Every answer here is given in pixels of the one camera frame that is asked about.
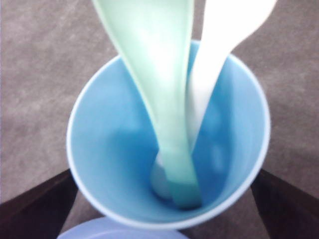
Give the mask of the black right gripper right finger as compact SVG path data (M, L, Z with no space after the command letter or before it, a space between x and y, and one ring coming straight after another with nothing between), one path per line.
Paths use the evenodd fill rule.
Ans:
M262 169L251 185L253 197L271 239L317 239L318 198Z

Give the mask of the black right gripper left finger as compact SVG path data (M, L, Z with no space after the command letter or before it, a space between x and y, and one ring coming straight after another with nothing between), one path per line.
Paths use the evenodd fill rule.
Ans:
M2 239L56 239L78 187L69 169L0 205Z

